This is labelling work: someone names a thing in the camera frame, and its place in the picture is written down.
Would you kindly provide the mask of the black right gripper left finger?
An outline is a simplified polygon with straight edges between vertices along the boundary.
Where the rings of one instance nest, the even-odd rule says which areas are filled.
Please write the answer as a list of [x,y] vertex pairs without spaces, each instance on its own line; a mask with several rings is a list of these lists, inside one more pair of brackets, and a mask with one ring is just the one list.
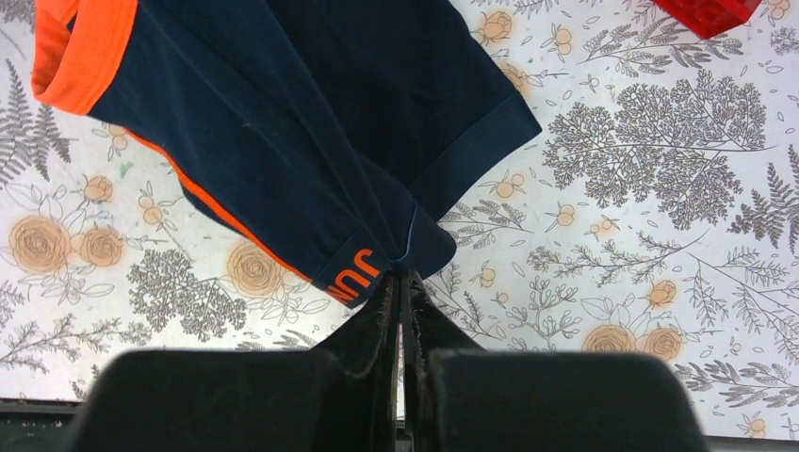
[[383,276],[361,309],[315,346],[334,359],[317,451],[393,451],[399,366],[399,278]]

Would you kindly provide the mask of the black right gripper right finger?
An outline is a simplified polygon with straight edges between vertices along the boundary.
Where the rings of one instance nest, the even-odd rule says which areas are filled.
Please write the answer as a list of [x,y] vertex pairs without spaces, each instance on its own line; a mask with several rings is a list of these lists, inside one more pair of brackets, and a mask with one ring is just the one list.
[[433,451],[437,433],[429,382],[431,355],[437,349],[482,347],[434,305],[414,271],[402,278],[402,348],[405,429],[414,451]]

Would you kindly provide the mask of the floral table mat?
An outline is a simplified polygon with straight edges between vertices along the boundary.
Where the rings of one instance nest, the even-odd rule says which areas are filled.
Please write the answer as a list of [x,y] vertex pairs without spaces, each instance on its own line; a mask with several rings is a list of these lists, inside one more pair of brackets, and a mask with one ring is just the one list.
[[[650,1],[461,1],[543,134],[443,217],[436,305],[485,347],[638,349],[713,436],[798,438],[798,5],[701,40]],[[303,349],[348,312],[196,211],[122,128],[29,87],[1,5],[1,395],[132,347]]]

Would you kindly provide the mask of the red small box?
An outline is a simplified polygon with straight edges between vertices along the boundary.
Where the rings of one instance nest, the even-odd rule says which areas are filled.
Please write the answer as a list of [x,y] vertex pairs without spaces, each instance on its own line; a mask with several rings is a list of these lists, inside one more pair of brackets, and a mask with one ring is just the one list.
[[654,0],[653,3],[707,40],[746,23],[760,0]]

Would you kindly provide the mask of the navy orange boxer underwear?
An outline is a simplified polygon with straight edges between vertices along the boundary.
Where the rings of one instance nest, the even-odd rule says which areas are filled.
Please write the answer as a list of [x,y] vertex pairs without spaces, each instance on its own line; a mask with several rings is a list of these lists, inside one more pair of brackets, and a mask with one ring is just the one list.
[[39,1],[42,103],[126,129],[188,200],[355,307],[542,129],[448,1]]

